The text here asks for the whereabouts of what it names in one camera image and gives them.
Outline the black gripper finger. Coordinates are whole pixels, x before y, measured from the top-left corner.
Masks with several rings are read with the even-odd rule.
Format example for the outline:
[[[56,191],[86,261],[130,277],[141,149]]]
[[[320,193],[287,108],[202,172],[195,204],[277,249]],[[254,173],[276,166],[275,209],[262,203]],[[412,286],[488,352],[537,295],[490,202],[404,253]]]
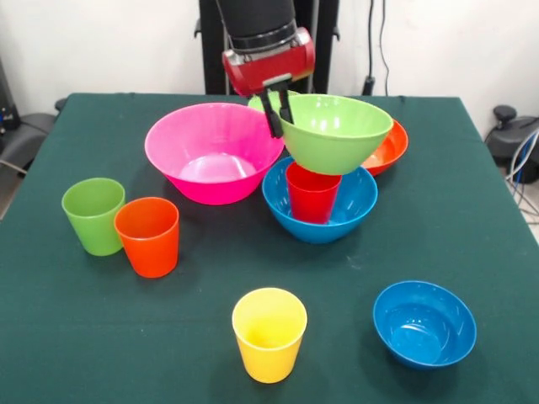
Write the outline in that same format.
[[[271,135],[274,138],[283,136],[283,129],[280,122],[280,95],[277,91],[264,90],[259,95],[262,112],[269,124]]]
[[[294,123],[293,115],[291,112],[291,105],[290,105],[290,91],[288,89],[287,85],[279,85],[277,92],[279,94],[279,100],[280,100],[280,109],[279,114],[280,117],[290,124]]]

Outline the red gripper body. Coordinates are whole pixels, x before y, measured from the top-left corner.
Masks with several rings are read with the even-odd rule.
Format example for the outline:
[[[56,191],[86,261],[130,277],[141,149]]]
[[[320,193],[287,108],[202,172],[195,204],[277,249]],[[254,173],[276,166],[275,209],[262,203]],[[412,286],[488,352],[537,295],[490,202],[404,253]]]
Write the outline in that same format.
[[[312,38],[301,27],[291,41],[272,50],[242,55],[229,49],[222,52],[221,59],[233,89],[247,97],[276,82],[295,82],[311,75],[316,57]]]

